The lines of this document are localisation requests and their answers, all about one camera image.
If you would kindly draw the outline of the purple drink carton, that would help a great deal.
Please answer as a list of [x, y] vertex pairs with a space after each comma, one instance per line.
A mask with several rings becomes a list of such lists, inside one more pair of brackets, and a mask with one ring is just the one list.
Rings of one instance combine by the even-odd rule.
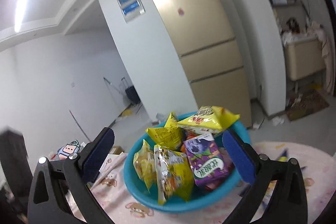
[[195, 184], [204, 187], [228, 177], [229, 170], [212, 133], [197, 135], [184, 141]]

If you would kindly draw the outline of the yellow snack bag with cartoons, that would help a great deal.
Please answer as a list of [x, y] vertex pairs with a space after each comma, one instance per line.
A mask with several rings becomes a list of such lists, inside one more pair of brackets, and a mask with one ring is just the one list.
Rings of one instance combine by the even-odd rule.
[[159, 144], [154, 146], [158, 204], [164, 205], [172, 196], [188, 202], [195, 184], [187, 155]]

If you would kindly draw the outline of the yellow potato chips bag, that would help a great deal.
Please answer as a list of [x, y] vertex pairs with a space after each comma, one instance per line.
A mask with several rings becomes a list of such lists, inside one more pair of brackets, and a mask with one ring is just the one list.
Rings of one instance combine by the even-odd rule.
[[170, 150], [178, 151], [183, 145], [184, 132], [178, 126], [175, 112], [171, 112], [163, 127], [147, 128], [146, 133], [156, 143]]

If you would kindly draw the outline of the clear yellow chips bag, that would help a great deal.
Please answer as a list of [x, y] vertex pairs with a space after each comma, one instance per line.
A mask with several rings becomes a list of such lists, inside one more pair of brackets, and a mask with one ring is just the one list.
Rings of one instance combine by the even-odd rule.
[[134, 154], [133, 166], [138, 178], [143, 181], [148, 191], [157, 181], [155, 157], [148, 142], [143, 139], [141, 149]]

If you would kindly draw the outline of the red chocolate pie packet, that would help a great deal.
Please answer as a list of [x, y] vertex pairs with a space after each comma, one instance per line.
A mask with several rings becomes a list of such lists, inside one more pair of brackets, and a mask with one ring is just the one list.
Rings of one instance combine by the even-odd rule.
[[[235, 168], [230, 156], [228, 155], [228, 152], [224, 147], [219, 147], [218, 148], [219, 152], [221, 153], [223, 160], [227, 166], [228, 172], [231, 173], [233, 169]], [[207, 192], [212, 192], [214, 191], [217, 187], [219, 187], [226, 179], [225, 178], [220, 178], [217, 179], [211, 183], [206, 184], [205, 190]]]

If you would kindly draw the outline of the stack of books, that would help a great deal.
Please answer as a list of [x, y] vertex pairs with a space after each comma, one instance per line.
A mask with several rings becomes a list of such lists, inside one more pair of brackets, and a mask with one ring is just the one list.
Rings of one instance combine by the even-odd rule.
[[49, 161], [65, 160], [72, 153], [79, 153], [86, 146], [85, 142], [79, 143], [78, 140], [71, 141], [62, 146], [57, 152], [51, 152], [48, 155]]

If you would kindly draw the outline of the black suitcase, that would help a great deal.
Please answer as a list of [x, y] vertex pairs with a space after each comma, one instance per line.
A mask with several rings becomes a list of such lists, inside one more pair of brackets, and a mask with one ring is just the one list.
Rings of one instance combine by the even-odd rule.
[[133, 105], [138, 105], [141, 102], [141, 100], [138, 96], [138, 93], [137, 93], [134, 85], [129, 85], [125, 77], [123, 77], [121, 79], [121, 82], [125, 87], [125, 92], [126, 92], [127, 98], [131, 101], [131, 103]]

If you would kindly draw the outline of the brown floor mat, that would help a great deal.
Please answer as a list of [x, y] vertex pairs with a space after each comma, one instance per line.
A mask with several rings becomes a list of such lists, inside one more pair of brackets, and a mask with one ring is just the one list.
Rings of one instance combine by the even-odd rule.
[[303, 93], [289, 96], [285, 112], [288, 120], [292, 122], [317, 113], [329, 106], [330, 104], [318, 91], [310, 89]]

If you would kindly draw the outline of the beige vanity cabinet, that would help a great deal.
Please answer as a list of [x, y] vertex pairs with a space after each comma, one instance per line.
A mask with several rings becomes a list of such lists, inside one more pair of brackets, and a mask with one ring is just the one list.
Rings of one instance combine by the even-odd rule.
[[291, 81], [311, 76], [326, 68], [322, 42], [316, 36], [295, 37], [284, 45], [286, 74]]

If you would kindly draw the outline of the pink towel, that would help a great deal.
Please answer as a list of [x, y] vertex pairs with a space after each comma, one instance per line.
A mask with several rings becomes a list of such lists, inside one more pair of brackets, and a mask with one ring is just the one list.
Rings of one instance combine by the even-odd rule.
[[333, 52], [331, 49], [331, 43], [321, 24], [314, 21], [312, 23], [312, 26], [315, 29], [317, 38], [322, 43], [321, 53], [322, 53], [322, 59], [326, 67], [324, 89], [329, 94], [332, 94], [335, 77], [334, 77], [334, 66], [333, 66], [333, 55], [332, 55]]

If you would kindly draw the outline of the grey electrical panel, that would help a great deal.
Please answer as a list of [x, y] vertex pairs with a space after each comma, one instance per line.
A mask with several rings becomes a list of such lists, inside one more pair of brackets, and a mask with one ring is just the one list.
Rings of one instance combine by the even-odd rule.
[[117, 2], [126, 23], [145, 13], [141, 0], [117, 0]]

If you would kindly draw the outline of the gold refrigerator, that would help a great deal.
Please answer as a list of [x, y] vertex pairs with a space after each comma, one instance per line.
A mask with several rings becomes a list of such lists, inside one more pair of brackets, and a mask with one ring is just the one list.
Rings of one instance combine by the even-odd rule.
[[251, 127], [247, 75], [220, 0], [152, 0], [199, 107], [225, 107]]

